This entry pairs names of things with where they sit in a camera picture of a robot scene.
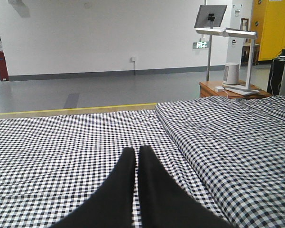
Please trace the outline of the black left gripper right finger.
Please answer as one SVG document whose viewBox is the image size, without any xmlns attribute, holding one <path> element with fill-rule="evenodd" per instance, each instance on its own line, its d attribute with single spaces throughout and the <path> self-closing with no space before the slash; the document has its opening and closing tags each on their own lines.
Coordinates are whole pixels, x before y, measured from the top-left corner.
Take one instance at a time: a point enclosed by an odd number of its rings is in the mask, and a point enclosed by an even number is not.
<svg viewBox="0 0 285 228">
<path fill-rule="evenodd" d="M 230 228 L 191 198 L 167 173 L 151 146 L 141 146 L 138 196 L 144 228 Z"/>
</svg>

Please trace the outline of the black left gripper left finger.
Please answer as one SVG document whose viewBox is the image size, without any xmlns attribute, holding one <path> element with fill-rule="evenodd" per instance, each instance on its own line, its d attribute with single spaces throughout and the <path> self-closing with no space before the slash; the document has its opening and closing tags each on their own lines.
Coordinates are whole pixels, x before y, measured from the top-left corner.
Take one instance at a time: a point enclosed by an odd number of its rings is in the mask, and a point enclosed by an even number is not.
<svg viewBox="0 0 285 228">
<path fill-rule="evenodd" d="M 75 211 L 53 228 L 130 228 L 135 187 L 136 157 L 126 147 L 107 179 Z"/>
</svg>

